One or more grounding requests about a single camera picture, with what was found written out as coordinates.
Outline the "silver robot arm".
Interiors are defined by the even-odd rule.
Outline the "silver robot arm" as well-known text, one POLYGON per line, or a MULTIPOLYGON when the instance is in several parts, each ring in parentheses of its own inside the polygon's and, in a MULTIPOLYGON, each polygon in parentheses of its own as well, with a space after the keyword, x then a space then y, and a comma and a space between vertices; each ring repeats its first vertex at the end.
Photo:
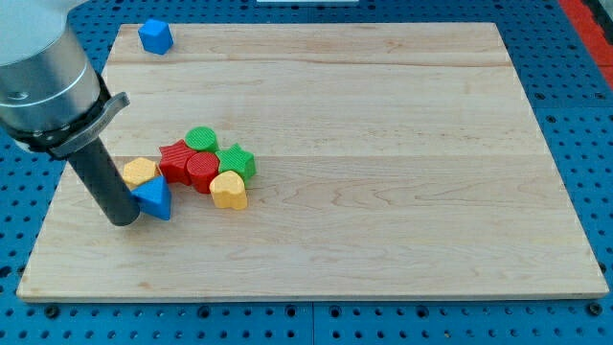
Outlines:
POLYGON ((127 94, 112 96, 68 22, 83 0, 1 0, 1 127, 63 159, 94 143, 127 94))

